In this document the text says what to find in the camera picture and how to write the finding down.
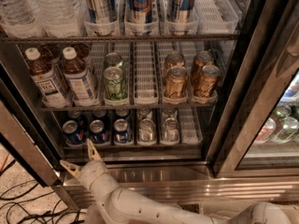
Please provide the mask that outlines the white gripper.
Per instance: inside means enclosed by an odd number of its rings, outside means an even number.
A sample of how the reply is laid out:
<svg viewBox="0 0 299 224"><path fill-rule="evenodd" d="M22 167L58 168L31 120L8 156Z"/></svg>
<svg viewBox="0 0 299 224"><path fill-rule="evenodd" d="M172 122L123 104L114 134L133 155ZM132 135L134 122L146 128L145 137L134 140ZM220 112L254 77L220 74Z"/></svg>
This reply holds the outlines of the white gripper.
<svg viewBox="0 0 299 224"><path fill-rule="evenodd" d="M120 187L120 184L101 161L102 158L93 141L88 139L86 144L91 161L84 165L81 170L78 165L68 161L60 160L60 164L69 174L77 178L80 184L94 195L96 200L106 200L115 189Z"/></svg>

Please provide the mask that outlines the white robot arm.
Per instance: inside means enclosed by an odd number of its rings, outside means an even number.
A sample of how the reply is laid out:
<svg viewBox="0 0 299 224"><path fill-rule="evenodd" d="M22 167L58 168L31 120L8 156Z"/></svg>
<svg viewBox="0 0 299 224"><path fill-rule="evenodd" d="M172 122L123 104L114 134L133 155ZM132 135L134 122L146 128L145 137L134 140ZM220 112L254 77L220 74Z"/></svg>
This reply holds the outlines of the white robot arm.
<svg viewBox="0 0 299 224"><path fill-rule="evenodd" d="M123 187L107 169L92 141L87 142L89 161L78 166L61 160L60 164L95 198L106 224L299 224L280 206L259 202L229 219L196 214L174 205L156 202Z"/></svg>

